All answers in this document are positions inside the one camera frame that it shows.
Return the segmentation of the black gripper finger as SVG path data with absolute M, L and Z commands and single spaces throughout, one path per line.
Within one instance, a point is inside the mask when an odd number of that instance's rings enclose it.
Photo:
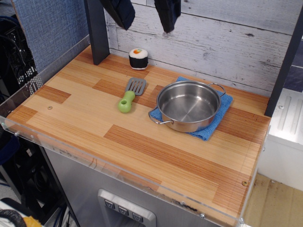
M 181 15 L 180 0 L 155 0 L 155 8 L 160 17 L 160 21 L 165 33 L 174 30 L 177 18 Z
M 135 10 L 130 0 L 100 0 L 103 8 L 124 30 L 128 30 L 135 18 Z

